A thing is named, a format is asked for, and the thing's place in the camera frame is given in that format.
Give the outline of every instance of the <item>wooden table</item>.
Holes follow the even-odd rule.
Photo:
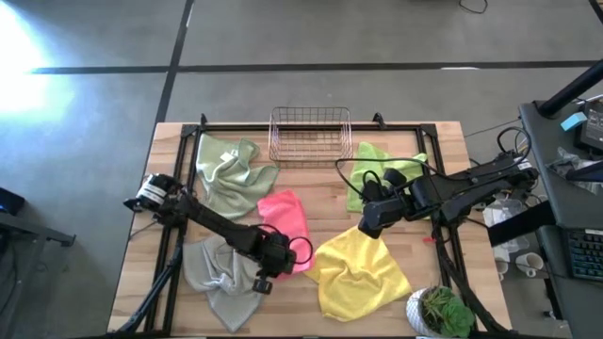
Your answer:
[[[436,125],[446,172],[453,173],[468,168],[469,161],[461,124],[436,122]],[[172,175],[181,126],[182,123],[160,123],[157,126],[146,173],[160,172]],[[267,132],[211,132],[211,135],[231,140],[241,137],[250,139],[262,150],[254,164],[271,164],[268,157]],[[412,156],[417,153],[416,136],[413,133],[355,131],[352,138],[354,152],[358,149],[360,141],[368,141],[394,156]],[[187,176],[189,148],[191,147],[187,148],[183,178]],[[347,164],[343,172],[349,175],[351,167],[352,164]],[[201,192],[201,184],[196,185],[196,191]],[[294,190],[301,199],[315,248],[354,226],[360,218],[360,214],[346,211],[346,186],[333,169],[281,169],[273,191],[286,189]],[[148,213],[136,215],[132,232],[150,221],[151,215]],[[241,221],[260,221],[260,218],[256,212],[251,212]],[[188,225],[187,242],[199,241],[209,234],[209,231],[197,224],[190,222]],[[414,290],[440,283],[434,245],[423,241],[423,238],[430,236],[431,229],[429,221],[401,221],[385,230],[382,235]],[[459,234],[471,288],[495,319],[510,328],[507,306],[486,230],[467,222],[459,229]],[[160,236],[161,226],[157,225],[130,240],[108,325],[110,331],[116,330],[128,319],[149,291]],[[361,319],[341,323],[321,315],[317,285],[303,274],[298,274],[291,279],[276,282],[272,293],[264,299],[263,304],[236,335],[414,335],[416,333],[406,319],[407,298],[408,296],[387,304]],[[155,321],[158,328],[163,319],[163,302],[165,298],[159,301],[160,307]],[[171,333],[185,336],[229,334],[212,314],[205,294],[191,289],[184,277],[181,277],[179,282]]]

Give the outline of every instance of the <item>concrete floor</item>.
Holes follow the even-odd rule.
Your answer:
[[[16,337],[105,331],[132,218],[122,200],[138,189],[166,80],[21,71],[167,66],[184,7],[185,0],[0,1],[8,51],[0,54],[0,186],[27,198],[26,218],[77,234],[72,248],[45,251]],[[585,60],[603,55],[600,30],[581,0],[490,0],[483,15],[439,0],[197,0],[181,64]],[[202,112],[211,121],[265,121],[276,105],[344,105],[355,120],[376,111],[391,121],[455,120],[469,134],[515,119],[520,103],[546,98],[581,72],[182,73],[166,121],[197,121]],[[492,158],[496,134],[469,137],[470,155]],[[541,318],[549,307],[542,281],[512,269],[502,285],[515,329],[569,335]]]

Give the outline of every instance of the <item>white plant pot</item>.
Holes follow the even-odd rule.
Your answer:
[[[438,334],[432,331],[423,317],[421,316],[420,311],[420,300],[425,292],[427,292],[430,288],[423,288],[416,292],[414,292],[408,301],[406,301],[406,316],[408,317],[408,321],[411,323],[413,329],[421,335],[425,335],[431,338],[442,338],[442,334]]]

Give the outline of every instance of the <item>green succulent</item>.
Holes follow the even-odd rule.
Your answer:
[[[463,301],[447,287],[435,287],[421,300],[424,315],[432,330],[446,337],[469,336],[475,316]]]

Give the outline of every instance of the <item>potted plant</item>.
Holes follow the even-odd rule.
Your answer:
[[[475,316],[447,287],[423,288],[406,303],[406,315],[415,331],[430,337],[469,336]]]

